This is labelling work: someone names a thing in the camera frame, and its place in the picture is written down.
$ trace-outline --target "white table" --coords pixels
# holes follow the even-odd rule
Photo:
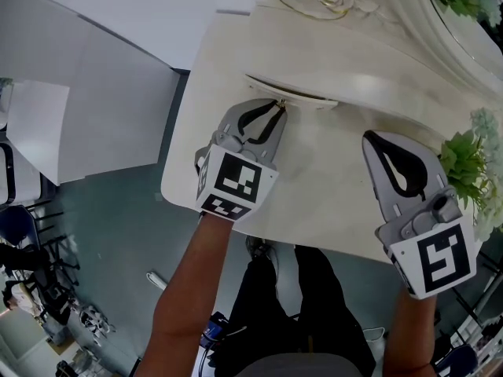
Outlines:
[[[208,143],[226,110],[263,96],[249,88],[240,69],[247,54],[249,21],[246,16],[219,14],[203,38],[161,185],[163,196],[174,204],[194,208],[194,152]],[[362,135],[369,129],[400,132],[433,148],[442,142],[441,136],[417,122],[369,108],[349,104],[331,111],[288,108],[274,160],[280,177],[261,209],[234,228],[386,262],[374,236],[383,219],[362,154]]]

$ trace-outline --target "gray shirt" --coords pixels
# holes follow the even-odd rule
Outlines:
[[[250,364],[236,377],[362,377],[348,359],[330,353],[282,353]]]

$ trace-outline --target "white marker cube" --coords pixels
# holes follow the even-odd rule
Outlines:
[[[200,167],[196,209],[240,221],[256,212],[279,173],[212,145]]]
[[[430,232],[392,244],[390,250],[409,293],[419,299],[450,289],[477,272],[471,215],[438,224]]]

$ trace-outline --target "forearm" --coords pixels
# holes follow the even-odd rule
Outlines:
[[[387,339],[384,375],[434,375],[429,363],[435,348],[435,306],[436,296],[416,300],[402,289]]]
[[[200,336],[215,305],[232,226],[211,214],[201,219],[157,303],[154,332]]]

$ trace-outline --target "green floor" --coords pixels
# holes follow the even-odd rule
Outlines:
[[[92,302],[117,328],[108,341],[95,350],[105,363],[128,375],[147,345],[152,313],[160,289],[145,274],[156,270],[168,281],[189,242],[197,223],[197,213],[168,203],[160,195],[160,181],[169,149],[174,121],[185,88],[178,86],[164,135],[160,161],[156,165],[110,172],[67,183],[59,188],[49,212],[63,209],[60,229],[73,235],[81,270],[79,296]],[[495,251],[501,254],[499,246]],[[299,312],[300,290],[297,265],[289,244],[277,245],[279,259],[278,292],[288,314]],[[326,252],[340,278],[348,307],[364,328],[389,328],[395,296],[401,286],[392,266]],[[218,291],[216,309],[229,316],[240,279],[249,261],[244,237],[232,235]],[[486,283],[488,272],[460,290],[470,302]],[[440,300],[442,328],[451,331],[465,317],[452,293]],[[90,335],[75,328],[78,340],[92,346]]]

